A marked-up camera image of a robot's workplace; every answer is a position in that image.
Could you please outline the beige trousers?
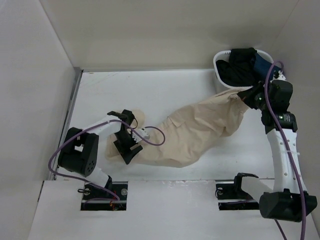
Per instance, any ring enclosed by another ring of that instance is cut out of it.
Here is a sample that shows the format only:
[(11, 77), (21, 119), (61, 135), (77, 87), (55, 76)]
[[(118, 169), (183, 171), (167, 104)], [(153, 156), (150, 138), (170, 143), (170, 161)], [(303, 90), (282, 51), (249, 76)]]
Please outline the beige trousers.
[(220, 138), (240, 127), (248, 106), (238, 93), (238, 89), (229, 89), (175, 110), (148, 131), (151, 144), (141, 141), (142, 150), (130, 165), (183, 168), (194, 164)]

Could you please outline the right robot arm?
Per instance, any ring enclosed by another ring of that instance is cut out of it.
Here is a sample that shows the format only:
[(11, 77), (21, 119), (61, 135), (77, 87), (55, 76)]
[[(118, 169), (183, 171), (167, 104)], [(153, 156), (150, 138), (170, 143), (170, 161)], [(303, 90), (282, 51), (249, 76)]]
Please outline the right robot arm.
[(262, 83), (238, 93), (251, 109), (261, 110), (261, 122), (269, 141), (274, 186), (269, 188), (256, 175), (238, 173), (232, 192), (238, 198), (247, 194), (259, 204), (263, 218), (301, 222), (317, 207), (317, 198), (309, 195), (301, 177), (296, 149), (297, 121), (288, 111), (293, 85), (273, 80), (265, 88)]

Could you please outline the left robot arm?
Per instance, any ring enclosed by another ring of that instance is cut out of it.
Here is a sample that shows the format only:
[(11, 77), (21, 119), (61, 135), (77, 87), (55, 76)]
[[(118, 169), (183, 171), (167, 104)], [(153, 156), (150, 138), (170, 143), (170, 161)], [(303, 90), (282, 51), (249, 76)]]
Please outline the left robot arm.
[(103, 200), (112, 195), (112, 178), (97, 167), (99, 141), (113, 135), (115, 140), (111, 141), (111, 145), (126, 164), (143, 149), (128, 131), (128, 125), (136, 120), (132, 111), (111, 111), (97, 124), (110, 120), (112, 122), (109, 124), (77, 136), (62, 148), (58, 157), (59, 167), (94, 183), (96, 195)]

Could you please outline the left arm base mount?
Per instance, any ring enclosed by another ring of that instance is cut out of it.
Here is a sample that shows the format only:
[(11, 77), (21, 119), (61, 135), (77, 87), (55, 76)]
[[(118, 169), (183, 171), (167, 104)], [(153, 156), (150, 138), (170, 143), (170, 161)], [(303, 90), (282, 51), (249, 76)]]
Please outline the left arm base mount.
[(90, 184), (85, 184), (84, 187), (77, 190), (82, 194), (81, 197), (81, 211), (126, 211), (127, 197), (128, 197), (128, 182), (115, 181), (109, 188), (114, 195), (105, 190), (96, 188)]

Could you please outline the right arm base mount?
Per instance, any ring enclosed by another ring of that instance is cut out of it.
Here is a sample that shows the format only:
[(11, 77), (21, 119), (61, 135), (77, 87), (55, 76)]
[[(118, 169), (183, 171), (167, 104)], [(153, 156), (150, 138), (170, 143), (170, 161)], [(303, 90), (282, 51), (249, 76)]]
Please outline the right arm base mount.
[(215, 197), (220, 211), (258, 210), (259, 204), (242, 190), (235, 190), (233, 180), (215, 182)]

